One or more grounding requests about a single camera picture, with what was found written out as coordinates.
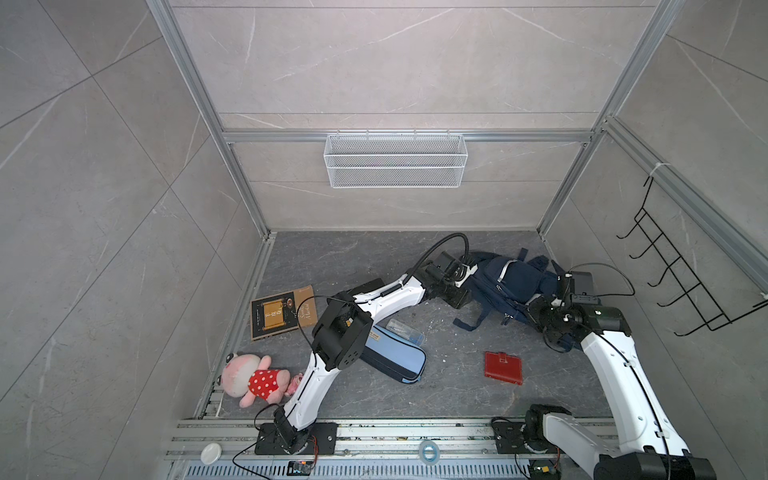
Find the navy blue student backpack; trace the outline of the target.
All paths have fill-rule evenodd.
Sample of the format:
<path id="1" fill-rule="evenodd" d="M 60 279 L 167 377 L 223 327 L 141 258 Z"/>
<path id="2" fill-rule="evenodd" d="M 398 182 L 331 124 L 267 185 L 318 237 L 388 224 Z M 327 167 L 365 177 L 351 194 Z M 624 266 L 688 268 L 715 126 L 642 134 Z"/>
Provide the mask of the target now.
<path id="1" fill-rule="evenodd" d="M 472 251 L 472 266 L 476 271 L 463 286 L 479 303 L 481 313 L 472 325 L 458 318 L 453 320 L 453 325 L 473 332 L 485 318 L 497 312 L 503 316 L 505 324 L 516 320 L 549 335 L 550 329 L 540 324 L 540 316 L 533 312 L 534 303 L 542 298 L 549 306 L 554 300 L 563 298 L 565 288 L 572 284 L 573 274 L 545 255 L 528 260 L 527 254 L 525 248 L 516 257 Z"/>

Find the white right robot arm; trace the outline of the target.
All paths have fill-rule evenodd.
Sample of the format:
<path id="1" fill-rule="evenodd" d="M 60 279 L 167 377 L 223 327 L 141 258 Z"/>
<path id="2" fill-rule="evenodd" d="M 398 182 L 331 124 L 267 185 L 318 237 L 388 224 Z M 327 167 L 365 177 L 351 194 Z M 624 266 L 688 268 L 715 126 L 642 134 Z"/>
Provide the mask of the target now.
<path id="1" fill-rule="evenodd" d="M 584 276 L 559 274 L 557 294 L 536 298 L 529 316 L 544 338 L 557 333 L 588 357 L 608 401 L 618 443 L 600 439 L 565 408 L 534 404 L 522 429 L 526 447 L 536 453 L 556 447 L 593 479 L 715 478 L 711 463 L 690 452 L 665 414 L 623 313 L 578 292 Z"/>

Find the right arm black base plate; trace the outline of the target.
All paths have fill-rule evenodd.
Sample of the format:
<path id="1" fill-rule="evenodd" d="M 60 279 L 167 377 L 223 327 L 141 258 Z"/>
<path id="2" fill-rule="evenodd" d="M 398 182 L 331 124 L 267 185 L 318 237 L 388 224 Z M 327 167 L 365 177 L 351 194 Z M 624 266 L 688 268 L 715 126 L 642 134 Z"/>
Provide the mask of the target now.
<path id="1" fill-rule="evenodd" d="M 492 417 L 490 427 L 493 430 L 498 454 L 533 454 L 525 436 L 526 424 L 522 420 L 506 417 Z"/>

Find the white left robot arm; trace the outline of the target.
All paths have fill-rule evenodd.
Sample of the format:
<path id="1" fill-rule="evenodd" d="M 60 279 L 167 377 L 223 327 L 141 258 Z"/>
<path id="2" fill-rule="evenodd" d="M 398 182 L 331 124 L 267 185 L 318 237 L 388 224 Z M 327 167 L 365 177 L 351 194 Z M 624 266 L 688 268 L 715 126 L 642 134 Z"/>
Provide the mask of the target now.
<path id="1" fill-rule="evenodd" d="M 458 258 L 443 252 L 434 261 L 420 259 L 389 284 L 375 279 L 328 297 L 312 331 L 312 354 L 298 390 L 274 415 L 282 437 L 308 431 L 336 377 L 359 359 L 401 383 L 418 382 L 426 353 L 378 323 L 435 297 L 461 308 L 469 301 L 464 283 L 474 272 L 471 260 L 468 251 Z"/>

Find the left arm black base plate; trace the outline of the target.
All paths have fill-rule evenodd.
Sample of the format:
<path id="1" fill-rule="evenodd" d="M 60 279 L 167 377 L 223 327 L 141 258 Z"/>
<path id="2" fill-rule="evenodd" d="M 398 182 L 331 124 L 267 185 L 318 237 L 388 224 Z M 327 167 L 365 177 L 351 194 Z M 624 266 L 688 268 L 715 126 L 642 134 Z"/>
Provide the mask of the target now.
<path id="1" fill-rule="evenodd" d="M 314 423 L 303 430 L 290 424 L 266 423 L 259 427 L 253 451 L 255 455 L 331 455 L 335 452 L 337 430 L 336 423 Z"/>

